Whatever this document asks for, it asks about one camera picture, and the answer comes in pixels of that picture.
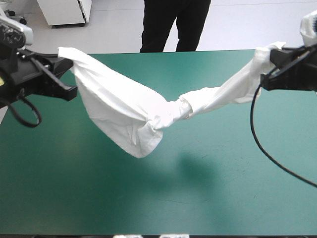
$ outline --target white cabinet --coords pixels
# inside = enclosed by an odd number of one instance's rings
[[[89,21],[92,0],[37,0],[48,25]]]

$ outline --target green tabletop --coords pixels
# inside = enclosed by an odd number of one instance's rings
[[[93,56],[176,100],[221,85],[253,53]],[[74,84],[70,72],[62,80]],[[0,126],[0,234],[317,234],[317,189],[257,148],[250,104],[179,121],[153,153],[136,159],[90,121],[80,96],[29,99],[42,113],[39,127],[23,127],[11,113]],[[263,90],[255,108],[263,146],[314,181],[316,118],[313,92]]]

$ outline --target person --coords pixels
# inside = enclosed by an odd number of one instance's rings
[[[176,51],[195,51],[210,3],[211,0],[144,0],[140,52],[163,52],[175,20],[179,39]]]

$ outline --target wrinkled fabric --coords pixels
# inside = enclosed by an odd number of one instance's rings
[[[161,129],[174,122],[228,103],[250,102],[260,75],[273,67],[270,49],[283,45],[257,48],[253,59],[222,86],[191,91],[171,102],[77,49],[60,47],[58,56],[74,62],[71,71],[89,118],[123,150],[142,158],[161,141]]]

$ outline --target black wire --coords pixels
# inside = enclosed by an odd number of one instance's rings
[[[8,100],[6,100],[4,98],[0,98],[0,102],[5,104],[6,106],[8,106],[8,108],[12,112],[14,118],[18,122],[20,122],[22,125],[24,125],[26,127],[32,127],[32,128],[37,127],[42,122],[42,117],[41,117],[40,112],[37,110],[37,108],[29,100],[27,100],[21,94],[19,94],[18,99],[20,99],[22,102],[27,104],[32,109],[32,111],[34,112],[35,116],[37,117],[37,122],[36,123],[31,123],[31,122],[26,121],[25,119],[23,119],[22,116],[20,116],[20,114],[16,111],[16,109],[11,105],[11,103]]]
[[[281,169],[283,169],[285,172],[289,173],[290,175],[300,179],[301,181],[305,182],[305,183],[308,183],[309,185],[313,186],[313,187],[316,187],[317,188],[317,184],[296,174],[295,172],[291,171],[290,169],[284,167],[283,165],[281,165],[279,162],[277,162],[260,144],[258,138],[257,138],[257,135],[256,135],[256,132],[254,130],[254,124],[253,124],[253,112],[254,112],[254,105],[256,103],[256,99],[257,99],[257,95],[258,95],[258,92],[261,88],[261,84],[258,86],[258,88],[256,89],[255,93],[254,93],[254,96],[253,96],[253,100],[252,100],[252,104],[251,104],[251,111],[250,111],[250,126],[251,126],[251,132],[252,132],[252,135],[253,135],[253,138],[256,142],[256,144],[258,145],[259,149],[273,162],[275,163],[278,167],[280,167]]]

